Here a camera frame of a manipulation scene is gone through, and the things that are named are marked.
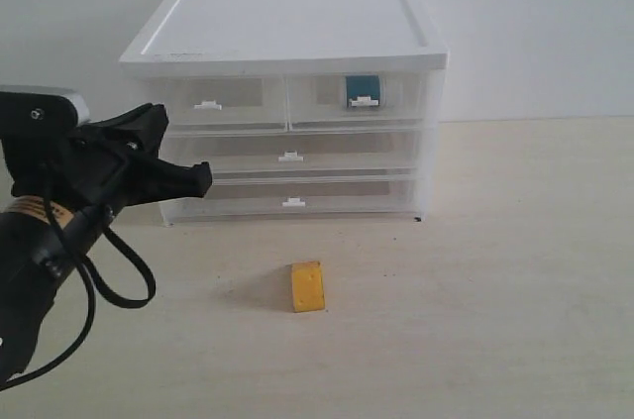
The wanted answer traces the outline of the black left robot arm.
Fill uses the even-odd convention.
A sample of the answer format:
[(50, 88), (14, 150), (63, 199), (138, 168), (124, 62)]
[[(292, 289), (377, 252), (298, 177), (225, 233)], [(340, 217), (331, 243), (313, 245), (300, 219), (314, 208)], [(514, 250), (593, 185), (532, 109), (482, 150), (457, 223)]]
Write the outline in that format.
[(157, 292), (145, 261), (111, 228), (126, 207), (201, 198), (212, 184), (208, 163), (180, 166), (159, 158), (165, 108), (144, 104), (118, 117), (81, 123), (57, 96), (21, 102), (11, 95), (1, 117), (1, 146), (12, 177), (12, 202), (1, 213), (1, 386), (48, 372), (29, 370), (41, 326), (59, 288), (77, 273), (87, 314), (76, 343), (88, 336), (103, 298), (124, 309), (145, 299), (115, 292), (89, 258), (100, 238), (137, 270), (148, 297)]

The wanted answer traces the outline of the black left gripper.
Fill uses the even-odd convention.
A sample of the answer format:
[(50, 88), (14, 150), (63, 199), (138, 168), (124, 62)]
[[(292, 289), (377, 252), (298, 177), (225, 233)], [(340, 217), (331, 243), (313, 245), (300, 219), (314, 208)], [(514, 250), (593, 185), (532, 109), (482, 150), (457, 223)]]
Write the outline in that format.
[(43, 198), (49, 189), (68, 208), (113, 204), (116, 211), (203, 198), (213, 183), (207, 161), (181, 166), (158, 158), (167, 125), (164, 106), (151, 103), (84, 124), (68, 111), (3, 111), (11, 196)]

